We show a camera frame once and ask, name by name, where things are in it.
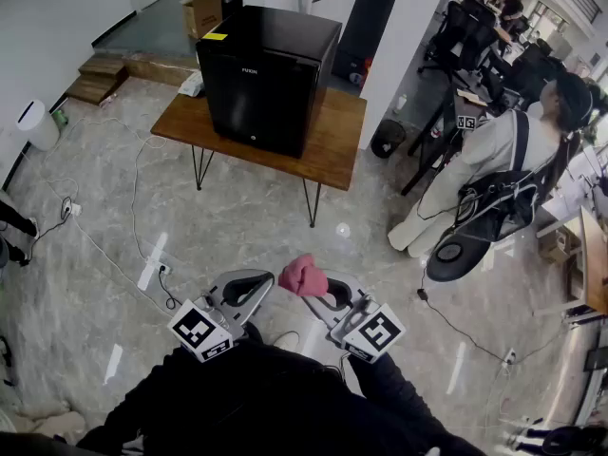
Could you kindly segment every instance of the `black backpack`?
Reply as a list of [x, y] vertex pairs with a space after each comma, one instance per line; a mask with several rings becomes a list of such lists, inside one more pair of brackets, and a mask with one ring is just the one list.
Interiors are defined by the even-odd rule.
[[534, 221], [545, 196], [549, 164], [534, 171], [522, 170], [530, 124], [525, 113], [513, 112], [517, 127], [509, 170], [488, 174], [460, 190], [454, 225], [446, 230], [428, 260], [427, 275], [433, 280], [447, 282], [468, 274], [491, 243]]

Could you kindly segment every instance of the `wooden stair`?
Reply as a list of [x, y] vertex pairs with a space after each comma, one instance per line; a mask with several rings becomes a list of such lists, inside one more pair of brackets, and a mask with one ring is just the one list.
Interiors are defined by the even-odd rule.
[[66, 95], [92, 105], [100, 104], [128, 78], [121, 59], [93, 56], [78, 68], [80, 76]]

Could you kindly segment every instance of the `white sneaker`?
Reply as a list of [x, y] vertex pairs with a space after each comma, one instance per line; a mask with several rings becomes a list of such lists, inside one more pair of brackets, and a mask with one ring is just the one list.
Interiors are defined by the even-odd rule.
[[300, 335], [295, 331], [288, 331], [282, 334], [274, 343], [273, 346], [281, 348], [286, 352], [295, 352], [297, 344], [300, 342]]
[[38, 221], [36, 221], [36, 218], [32, 217], [32, 218], [28, 218], [32, 223], [34, 223], [34, 226], [36, 227], [36, 235], [34, 235], [34, 239], [38, 239], [40, 237], [40, 229], [38, 228]]

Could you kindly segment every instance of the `red towel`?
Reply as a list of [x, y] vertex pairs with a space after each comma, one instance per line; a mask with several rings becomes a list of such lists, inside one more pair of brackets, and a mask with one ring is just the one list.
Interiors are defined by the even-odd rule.
[[325, 295], [329, 289], [327, 277], [314, 266], [311, 254], [299, 256], [283, 269], [278, 285], [296, 295]]

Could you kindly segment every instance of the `white trash can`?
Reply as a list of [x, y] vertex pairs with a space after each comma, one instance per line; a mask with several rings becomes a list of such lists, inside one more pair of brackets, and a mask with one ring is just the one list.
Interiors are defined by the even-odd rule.
[[16, 124], [31, 144], [40, 150], [50, 150], [59, 140], [57, 124], [40, 100], [32, 100], [19, 115]]

